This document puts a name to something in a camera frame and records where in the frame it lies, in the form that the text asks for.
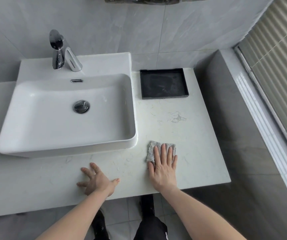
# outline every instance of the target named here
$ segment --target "forearm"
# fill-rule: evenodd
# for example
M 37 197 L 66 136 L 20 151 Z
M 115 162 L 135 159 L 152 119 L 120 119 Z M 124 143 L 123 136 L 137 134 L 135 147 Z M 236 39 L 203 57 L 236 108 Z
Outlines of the forearm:
M 94 191 L 36 240 L 83 240 L 108 194 L 106 191 Z
M 174 208 L 192 239 L 245 240 L 220 215 L 178 188 L 161 193 Z

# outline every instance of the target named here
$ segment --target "folded towel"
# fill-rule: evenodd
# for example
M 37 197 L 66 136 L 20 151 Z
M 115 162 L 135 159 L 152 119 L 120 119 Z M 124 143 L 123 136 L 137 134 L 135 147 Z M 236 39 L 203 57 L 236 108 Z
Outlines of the folded towel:
M 158 147 L 159 155 L 160 155 L 160 158 L 161 158 L 162 144 L 160 142 L 156 142 L 156 141 L 150 141 L 150 143 L 148 145 L 148 155 L 147 155 L 147 162 L 152 162 L 154 166 L 155 166 L 155 154 L 154 154 L 154 147 L 155 146 Z M 166 143 L 165 144 L 165 151 L 167 153 L 168 153 L 169 147 L 172 148 L 172 157 L 174 158 L 174 156 L 176 155 L 176 145 L 175 144 Z

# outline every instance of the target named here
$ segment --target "rectangular black tray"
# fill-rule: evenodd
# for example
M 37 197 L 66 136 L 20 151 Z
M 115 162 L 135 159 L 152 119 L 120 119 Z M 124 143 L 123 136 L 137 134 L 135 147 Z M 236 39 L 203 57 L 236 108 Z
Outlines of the rectangular black tray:
M 189 96 L 184 70 L 140 70 L 142 99 L 185 98 Z

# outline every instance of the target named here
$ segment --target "white ceramic sink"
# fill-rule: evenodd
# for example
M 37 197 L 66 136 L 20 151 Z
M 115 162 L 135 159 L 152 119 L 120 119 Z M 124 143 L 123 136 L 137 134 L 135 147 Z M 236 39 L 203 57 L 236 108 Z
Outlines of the white ceramic sink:
M 130 53 L 79 56 L 80 72 L 28 59 L 0 133 L 0 153 L 51 157 L 127 149 L 138 140 Z M 83 82 L 72 83 L 73 79 Z M 73 105 L 88 101 L 86 113 Z

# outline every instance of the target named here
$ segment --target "person's left hand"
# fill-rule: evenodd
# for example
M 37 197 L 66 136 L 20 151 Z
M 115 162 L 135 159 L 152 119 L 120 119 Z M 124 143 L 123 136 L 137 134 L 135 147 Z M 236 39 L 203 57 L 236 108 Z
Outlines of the person's left hand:
M 77 185 L 80 187 L 85 187 L 86 195 L 89 195 L 94 191 L 101 191 L 106 192 L 108 196 L 111 196 L 115 191 L 115 187 L 120 182 L 120 179 L 116 178 L 110 181 L 100 170 L 100 168 L 93 162 L 90 163 L 90 168 L 91 169 L 81 168 L 81 171 L 90 178 L 90 181 L 78 182 Z

